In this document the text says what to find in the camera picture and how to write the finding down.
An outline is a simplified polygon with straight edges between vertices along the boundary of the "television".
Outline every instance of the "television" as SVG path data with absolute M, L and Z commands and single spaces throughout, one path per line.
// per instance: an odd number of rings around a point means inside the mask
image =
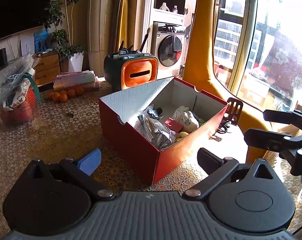
M 0 0 L 0 39 L 41 26 L 50 0 Z

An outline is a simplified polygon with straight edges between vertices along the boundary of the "pen holder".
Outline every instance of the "pen holder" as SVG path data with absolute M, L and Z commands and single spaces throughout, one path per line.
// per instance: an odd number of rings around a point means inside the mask
M 113 59 L 116 54 L 110 54 L 104 59 L 104 77 L 113 90 L 125 90 L 156 80 L 158 59 L 155 56 L 118 60 Z

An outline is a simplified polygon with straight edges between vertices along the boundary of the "washing machine door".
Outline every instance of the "washing machine door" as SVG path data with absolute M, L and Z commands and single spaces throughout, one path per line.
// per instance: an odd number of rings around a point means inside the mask
M 158 48 L 158 59 L 165 67 L 173 66 L 181 57 L 182 42 L 177 35 L 170 34 L 160 43 Z

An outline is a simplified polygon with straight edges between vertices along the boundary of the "white bucket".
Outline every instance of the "white bucket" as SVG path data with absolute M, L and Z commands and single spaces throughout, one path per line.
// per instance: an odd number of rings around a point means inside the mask
M 82 63 L 83 63 L 83 54 L 76 53 L 69 60 L 69 72 L 79 72 L 82 71 Z

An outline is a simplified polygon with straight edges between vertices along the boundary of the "teal handle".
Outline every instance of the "teal handle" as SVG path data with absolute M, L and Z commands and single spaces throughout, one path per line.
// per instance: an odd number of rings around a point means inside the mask
M 31 74 L 30 73 L 25 73 L 22 78 L 27 78 L 30 81 L 30 83 L 31 83 L 31 85 L 33 87 L 33 91 L 35 93 L 36 100 L 38 101 L 38 104 L 39 105 L 42 104 L 42 102 L 41 102 L 41 96 L 40 96 L 40 91 L 38 89 L 38 86 L 34 82 Z

